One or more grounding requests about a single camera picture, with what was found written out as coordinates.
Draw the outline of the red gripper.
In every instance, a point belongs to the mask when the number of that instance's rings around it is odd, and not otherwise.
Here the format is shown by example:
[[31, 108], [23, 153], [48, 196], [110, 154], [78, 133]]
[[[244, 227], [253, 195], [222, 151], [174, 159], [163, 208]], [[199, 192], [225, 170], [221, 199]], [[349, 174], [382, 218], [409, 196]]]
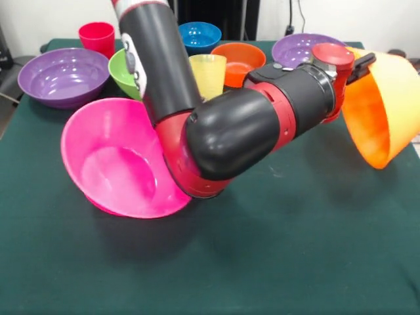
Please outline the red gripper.
[[346, 85], [369, 74], [369, 66], [376, 61], [373, 52], [355, 60], [354, 53], [334, 43], [318, 43], [311, 48], [311, 63], [322, 69], [333, 85], [335, 105], [323, 123], [336, 120], [345, 98]]

